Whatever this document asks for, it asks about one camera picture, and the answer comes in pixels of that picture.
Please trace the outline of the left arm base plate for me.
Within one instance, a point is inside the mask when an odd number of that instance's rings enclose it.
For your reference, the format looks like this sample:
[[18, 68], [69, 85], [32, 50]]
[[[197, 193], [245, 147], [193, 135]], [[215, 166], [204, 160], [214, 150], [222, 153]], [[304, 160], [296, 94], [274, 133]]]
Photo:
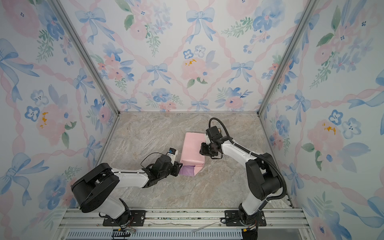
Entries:
[[128, 210], [125, 211], [117, 219], [112, 219], [110, 216], [105, 215], [103, 226], [104, 227], [142, 227], [146, 218], [145, 210]]

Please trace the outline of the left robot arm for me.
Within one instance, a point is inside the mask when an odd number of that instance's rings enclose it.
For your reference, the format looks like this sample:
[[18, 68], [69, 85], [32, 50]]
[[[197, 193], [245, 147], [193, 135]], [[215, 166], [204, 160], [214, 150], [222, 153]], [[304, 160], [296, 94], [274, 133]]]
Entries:
[[118, 170], [102, 163], [77, 180], [71, 190], [83, 213], [97, 211], [105, 219], [105, 227], [125, 227], [135, 217], [124, 200], [111, 196], [113, 190], [150, 188], [168, 176], [178, 176], [183, 164], [176, 162], [175, 158], [171, 153], [161, 154], [154, 164], [136, 171]]

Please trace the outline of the purple pink wrapping paper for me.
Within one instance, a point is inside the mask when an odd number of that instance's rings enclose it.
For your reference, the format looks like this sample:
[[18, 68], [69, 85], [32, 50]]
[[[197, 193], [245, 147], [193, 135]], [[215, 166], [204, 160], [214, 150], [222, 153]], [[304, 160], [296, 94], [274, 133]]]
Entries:
[[180, 163], [183, 164], [179, 174], [194, 177], [205, 165], [205, 156], [200, 154], [201, 144], [205, 143], [205, 135], [201, 133], [186, 133]]

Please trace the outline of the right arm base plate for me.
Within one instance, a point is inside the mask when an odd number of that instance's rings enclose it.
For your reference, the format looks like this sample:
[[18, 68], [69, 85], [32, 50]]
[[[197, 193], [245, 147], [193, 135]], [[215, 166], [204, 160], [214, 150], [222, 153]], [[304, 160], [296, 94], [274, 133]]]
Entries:
[[225, 216], [221, 218], [221, 223], [227, 227], [252, 227], [257, 224], [258, 227], [266, 227], [266, 217], [263, 211], [258, 211], [253, 215], [247, 215], [240, 210], [226, 210]]

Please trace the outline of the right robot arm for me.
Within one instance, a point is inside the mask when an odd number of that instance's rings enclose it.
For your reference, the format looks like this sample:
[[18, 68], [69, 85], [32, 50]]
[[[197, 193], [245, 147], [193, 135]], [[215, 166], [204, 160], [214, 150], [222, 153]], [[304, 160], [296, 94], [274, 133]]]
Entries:
[[244, 226], [255, 225], [268, 202], [287, 195], [286, 181], [268, 153], [261, 155], [238, 143], [225, 141], [202, 143], [200, 154], [211, 159], [217, 159], [219, 154], [229, 156], [246, 169], [250, 192], [238, 211], [240, 223]]

